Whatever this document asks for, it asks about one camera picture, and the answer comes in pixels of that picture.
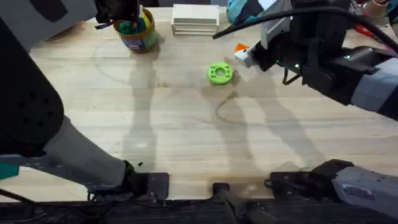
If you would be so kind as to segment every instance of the black cable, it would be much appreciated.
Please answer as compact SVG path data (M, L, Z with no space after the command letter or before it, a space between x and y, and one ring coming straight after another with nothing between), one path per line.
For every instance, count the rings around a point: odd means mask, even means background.
M311 8L305 8L305 9L293 9L293 10L288 10L288 11L283 11L283 12L277 12L277 13L266 15L266 16L261 16L261 17L255 18L251 21L247 21L247 22L237 25L237 26L230 26L229 28L216 33L213 36L213 39L217 39L224 35L230 34L232 32L235 32L235 31L247 28L247 27L251 27L251 26L263 23L263 22L271 21L274 19L281 19L281 18L290 17L290 16L301 16L303 14L319 14L319 13L329 13L329 14L336 14L339 16L343 16L343 17L367 28L368 31L372 32L384 44L386 44L392 50L394 50L396 53L398 53L398 44L395 43L388 35L383 33L383 31L381 31L379 28L377 28L371 22L368 22L366 19L358 17L344 9L340 9L338 7L332 7L332 6L311 7Z
M107 208L105 208L102 212L99 213L99 215L95 216L95 217L91 217L91 218L87 218L85 220L83 220L81 223L99 223L100 220L102 220L106 214L108 214L112 208L114 208L114 206L117 204L117 201L114 201L111 203L110 206L108 206Z
M86 207L103 207L109 205L111 202L99 203L99 202L92 202L88 205L74 205L74 204L67 204L67 203L58 203L58 202L39 202L38 205L45 205L46 207L60 207L60 208L86 208Z
M57 224L61 224L62 221L65 221L65 223L68 223L68 216L67 215L63 215L62 218L59 219Z
M264 181L264 185L265 185L266 187L268 187L268 188L272 188L271 180L270 180L270 179L266 179L266 180Z
M48 215L47 213L41 213L40 215L37 215L33 218L27 219L27 220L15 220L15 221L3 221L0 222L0 224L13 224L13 223L27 223L27 222L33 222L36 220L39 220L43 217L45 217L46 215Z
M32 201L31 199L25 198L25 197L23 197L21 195L9 192L8 190L0 189L0 195L3 195L5 197L7 197L7 198L11 198L11 199L17 200L17 201L22 202L22 203L26 203L28 205L36 205L35 201Z
M229 202L225 199L224 196L222 195L218 195L218 197L220 197L220 199L223 201L224 205L225 205L225 209L226 212L228 213L228 216L230 217L232 224L238 224L238 220L236 218L235 213L232 211L231 205L229 204Z
M134 205L138 205L138 206L144 207L146 209L176 209L176 208L181 208L184 206L205 203L205 202L208 202L209 200L211 200L211 199L209 198L209 199L204 199L204 200L196 200L194 202L192 202L191 200L183 200L181 202L163 203L162 205L155 205L155 206L151 206L151 205L149 205L149 203L139 203L136 201L132 201L132 203Z

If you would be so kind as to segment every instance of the cable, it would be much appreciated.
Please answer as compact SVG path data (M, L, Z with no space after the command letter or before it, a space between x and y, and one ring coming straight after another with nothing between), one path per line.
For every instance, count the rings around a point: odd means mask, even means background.
M13 224L13 223L27 223L27 222L33 222L33 221L36 221L36 220L39 220L39 219L43 218L43 217L46 216L46 215L48 215L48 214L47 214L47 213L42 213L42 214L37 215L37 216L35 216L35 217L33 217L33 218L30 218L30 219L28 219L28 220L3 221L3 222L0 222L0 224Z
M102 220L105 217L105 215L108 214L112 210L112 208L114 208L114 206L117 203L118 203L117 201L112 202L111 205L108 206L107 208L105 208L99 215L97 215L95 217L92 217L92 218L87 218L87 219L83 220L81 222L81 224L84 224L84 223L99 223L100 220Z
M226 212L228 213L229 217L231 218L232 224L238 224L238 220L236 219L235 213L232 211L231 205L228 203L228 201L225 199L224 196L222 196L220 194L218 196L223 201L225 208L226 208Z
M62 221L64 221L64 220L65 220L65 223L68 223L68 216L67 215L63 215L62 218L60 218L60 220L58 221L57 224L61 224Z
M388 35L383 33L383 31L381 31L375 25L373 25L372 23L368 22L367 20L365 20L361 17L358 17L344 9L340 9L338 7L332 7L332 6L311 7L311 8L306 8L306 9L294 9L294 10L288 10L288 11L283 11L283 12L277 12L277 13L266 15L266 16L261 16L261 17L255 18L251 21L245 22L245 23L237 25L237 26L230 26L229 28L216 33L213 36L213 39L217 39L224 35L233 33L235 31L238 31L238 30L241 30L241 29L244 29L247 27L251 27L251 26L263 23L263 22L271 21L274 19L281 19L281 18L290 17L290 16L301 16L303 14L319 14L319 13L336 14L339 16L343 16L359 25L362 25L363 27L367 28L368 31L372 32L376 37L378 37L383 43L385 43L392 50L394 50L396 53L398 53L398 44L395 43Z
M268 188L272 188L271 180L270 180L270 179L266 179L266 180L264 181L264 185L265 185L266 187L268 187Z
M26 203L28 205L36 205L35 201L32 201L31 199L25 198L25 197L23 197L21 195L9 192L8 190L0 189L0 195L3 195L5 197L7 197L7 198L11 198L11 199L17 200L17 201L22 202L22 203Z
M209 198L209 199L205 199L205 200L197 200L197 201L194 201L194 202L192 202L191 200L184 200L182 202L164 203L163 205L159 205L159 206L150 206L149 203L145 204L145 203L138 203L138 202L135 202L135 201L132 201L132 203L134 205L138 205L138 206L144 207L146 209L176 209L176 208L181 208L181 207L184 207L184 206L197 205L199 203L205 203L205 202L208 202L209 200L211 200L211 199Z

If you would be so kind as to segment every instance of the teal object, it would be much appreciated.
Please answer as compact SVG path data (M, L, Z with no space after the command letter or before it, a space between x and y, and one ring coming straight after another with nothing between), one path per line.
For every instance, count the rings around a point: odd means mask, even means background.
M229 22L234 24L235 19L241 13L243 6L246 4L247 0L227 0L226 4L226 17ZM251 16L246 19L245 22L257 18L256 16Z
M134 35L139 34L146 29L145 20L139 18L137 22L137 27L134 28L131 21L121 22L119 25L119 32L124 35Z
M19 174L19 166L0 162L0 179L15 177Z

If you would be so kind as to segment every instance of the black mount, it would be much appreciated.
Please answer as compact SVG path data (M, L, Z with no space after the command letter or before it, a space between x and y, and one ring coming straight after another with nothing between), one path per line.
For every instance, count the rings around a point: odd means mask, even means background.
M233 223L252 223L252 224L276 224L292 223L290 220L282 220L270 214L267 209L259 202L251 199L241 198L229 190L227 183L213 184L213 202L223 202L227 211L234 217Z
M264 184L272 188L275 198L288 199L299 196L321 201L326 197L340 202L331 181L339 171L353 166L352 162L332 159L310 172L272 172L270 179Z
M0 33L0 154L43 156L62 125L61 98L1 18Z
M93 198L107 198L132 194L135 200L146 200L157 202L166 200L169 196L169 174L168 173L137 173L134 167L124 161L126 168L122 186L116 190L102 190L90 192Z
M345 0L292 0L291 3L293 9L349 8L349 1ZM301 77L303 85L343 105L350 105L363 75L372 75L377 71L377 64L393 57L392 53L370 47L343 48L346 31L350 28L350 21L333 14L294 16L288 32L275 36L268 49L258 42L251 51L252 57L263 71L274 64L285 68L284 85ZM296 75L288 79L288 71Z

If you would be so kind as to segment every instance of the orange object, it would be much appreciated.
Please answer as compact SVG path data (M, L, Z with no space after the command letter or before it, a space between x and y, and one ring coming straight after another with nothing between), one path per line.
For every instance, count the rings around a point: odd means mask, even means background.
M248 48L249 48L248 46L243 45L243 44L241 44L241 43L238 43L238 44L236 44L235 52L238 52L238 51L244 50L244 49L248 49Z
M375 41L377 41L380 44L383 44L383 41L381 41L378 37L376 37L372 32L368 31L365 27L361 26L361 25L356 25L354 30L362 35L365 35L367 37L370 37L372 39L374 39Z

